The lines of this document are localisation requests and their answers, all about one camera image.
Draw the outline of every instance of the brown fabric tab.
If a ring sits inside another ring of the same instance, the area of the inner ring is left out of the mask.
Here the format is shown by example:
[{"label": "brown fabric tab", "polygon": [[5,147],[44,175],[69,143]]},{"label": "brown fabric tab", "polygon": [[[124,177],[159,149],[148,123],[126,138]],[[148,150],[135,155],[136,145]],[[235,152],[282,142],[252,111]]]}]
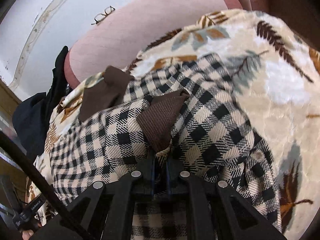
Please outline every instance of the brown fabric tab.
[{"label": "brown fabric tab", "polygon": [[113,66],[108,66],[103,74],[104,80],[91,88],[84,89],[79,120],[84,122],[101,110],[122,103],[123,96],[133,76]]},{"label": "brown fabric tab", "polygon": [[182,104],[189,98],[184,89],[153,98],[148,109],[143,111],[137,121],[155,152],[168,147],[170,130],[177,119]]}]

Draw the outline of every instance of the black and white plaid blanket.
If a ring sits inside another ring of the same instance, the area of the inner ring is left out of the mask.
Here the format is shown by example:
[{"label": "black and white plaid blanket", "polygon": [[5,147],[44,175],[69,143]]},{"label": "black and white plaid blanket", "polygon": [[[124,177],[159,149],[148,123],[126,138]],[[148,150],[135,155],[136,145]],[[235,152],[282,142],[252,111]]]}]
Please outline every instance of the black and white plaid blanket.
[{"label": "black and white plaid blanket", "polygon": [[[93,182],[110,183],[133,171],[149,148],[137,116],[152,97],[179,89],[190,97],[171,128],[173,157],[207,181],[226,180],[280,230],[272,154],[237,105],[228,71],[215,54],[130,81],[123,104],[75,121],[50,152],[58,197],[68,204]],[[184,207],[137,203],[132,239],[186,239]]]}]

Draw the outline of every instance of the leaf print fabric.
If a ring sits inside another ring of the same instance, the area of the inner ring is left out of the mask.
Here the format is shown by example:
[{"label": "leaf print fabric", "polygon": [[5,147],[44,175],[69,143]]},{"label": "leaf print fabric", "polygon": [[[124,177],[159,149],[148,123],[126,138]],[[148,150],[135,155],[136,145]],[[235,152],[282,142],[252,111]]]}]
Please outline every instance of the leaf print fabric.
[{"label": "leaf print fabric", "polygon": [[218,25],[229,18],[223,12],[213,12],[207,15],[203,15],[196,23],[201,26],[202,29],[210,27],[212,25]]},{"label": "leaf print fabric", "polygon": [[192,48],[194,49],[194,51],[196,51],[208,42],[208,38],[212,40],[224,39],[229,38],[229,34],[222,27],[191,31],[189,33],[182,34],[180,38],[176,39],[175,43],[172,45],[171,50],[175,51],[181,46],[185,45],[189,41],[190,37],[193,38],[191,43]]},{"label": "leaf print fabric", "polygon": [[313,62],[313,65],[320,75],[320,53],[313,48],[309,48],[309,55]]},{"label": "leaf print fabric", "polygon": [[[60,103],[52,112],[49,122],[49,130],[47,132],[47,138],[45,141],[44,153],[41,156],[38,156],[33,163],[33,165],[50,185],[52,184],[53,179],[48,153],[65,135],[65,133],[68,131],[68,128],[74,123],[75,119],[77,119],[80,106],[82,104],[84,89],[97,84],[99,81],[101,81],[102,76],[103,73],[98,73],[81,82],[81,84],[77,86],[69,95],[61,99]],[[30,182],[27,191],[29,192],[29,194],[26,195],[26,202],[28,203],[41,193],[33,182]],[[38,214],[40,217],[40,222],[44,226],[47,221],[57,214],[57,212],[46,201],[38,210]]]},{"label": "leaf print fabric", "polygon": [[[208,30],[218,30],[227,38],[219,33],[212,33],[215,37],[211,38]],[[297,191],[295,200],[285,197],[282,205],[284,235],[299,240],[320,203],[320,195],[314,197],[314,189],[320,188],[320,167],[315,161],[320,145],[319,52],[309,48],[278,18],[258,11],[225,10],[203,15],[171,40],[139,52],[139,62],[130,73],[143,77],[155,65],[157,69],[166,67],[164,62],[171,58],[195,55],[199,59],[212,53],[225,63],[235,87],[233,95],[269,143],[275,157],[275,173],[291,152],[293,142],[299,142],[301,160],[290,160],[282,172],[287,174],[285,188],[290,185],[292,190],[298,163],[303,171],[300,175],[304,190]],[[293,164],[293,174],[289,175]],[[284,189],[284,178],[280,181]]]},{"label": "leaf print fabric", "polygon": [[255,72],[258,72],[262,67],[260,56],[267,53],[265,50],[259,54],[251,50],[246,50],[246,55],[239,57],[230,57],[227,64],[227,69],[230,71],[232,82],[235,90],[241,93],[241,86],[249,87],[249,81],[255,78]]},{"label": "leaf print fabric", "polygon": [[297,66],[295,60],[290,55],[289,51],[285,48],[281,36],[272,29],[272,26],[269,23],[266,23],[264,21],[258,22],[257,36],[260,36],[269,41],[269,44],[272,45],[275,48],[275,50],[279,52],[279,55],[283,57],[283,59],[287,63],[289,63],[293,68],[295,68],[295,70],[301,76],[305,77],[309,82],[313,83],[312,79],[308,75],[306,75],[300,67]]}]

